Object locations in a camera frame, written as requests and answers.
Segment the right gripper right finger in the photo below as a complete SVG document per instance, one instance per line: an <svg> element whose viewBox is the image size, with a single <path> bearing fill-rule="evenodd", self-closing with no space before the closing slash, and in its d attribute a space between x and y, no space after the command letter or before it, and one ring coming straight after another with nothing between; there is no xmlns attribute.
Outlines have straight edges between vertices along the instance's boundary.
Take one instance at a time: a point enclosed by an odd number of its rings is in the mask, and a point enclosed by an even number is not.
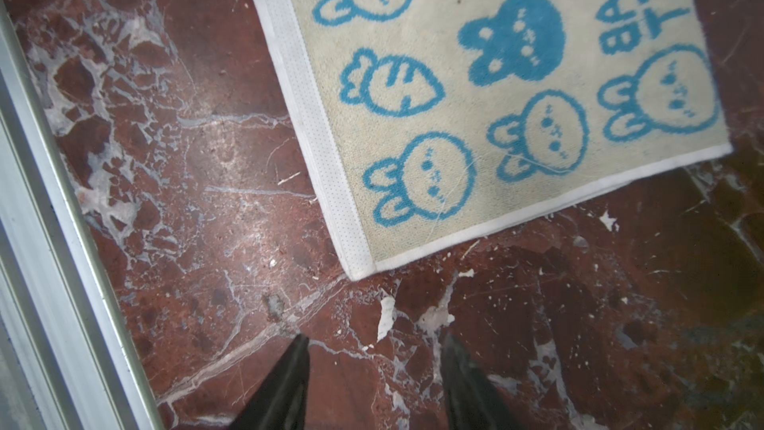
<svg viewBox="0 0 764 430"><path fill-rule="evenodd" d="M443 340L440 370L450 429L521 429L499 391L452 334Z"/></svg>

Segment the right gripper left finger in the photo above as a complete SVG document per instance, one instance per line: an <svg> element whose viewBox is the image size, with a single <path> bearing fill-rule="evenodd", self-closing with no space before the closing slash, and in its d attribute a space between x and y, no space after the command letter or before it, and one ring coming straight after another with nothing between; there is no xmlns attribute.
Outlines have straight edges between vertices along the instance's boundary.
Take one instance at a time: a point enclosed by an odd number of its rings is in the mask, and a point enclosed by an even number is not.
<svg viewBox="0 0 764 430"><path fill-rule="evenodd" d="M298 334L229 425L230 429L304 429L310 382L310 339Z"/></svg>

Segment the blue patterned towel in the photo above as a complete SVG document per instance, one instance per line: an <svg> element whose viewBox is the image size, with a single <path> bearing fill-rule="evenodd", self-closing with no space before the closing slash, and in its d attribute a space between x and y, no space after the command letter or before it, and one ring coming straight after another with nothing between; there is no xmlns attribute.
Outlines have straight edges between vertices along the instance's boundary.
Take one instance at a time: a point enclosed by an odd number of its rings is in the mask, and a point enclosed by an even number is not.
<svg viewBox="0 0 764 430"><path fill-rule="evenodd" d="M731 149L694 0L254 0L354 281Z"/></svg>

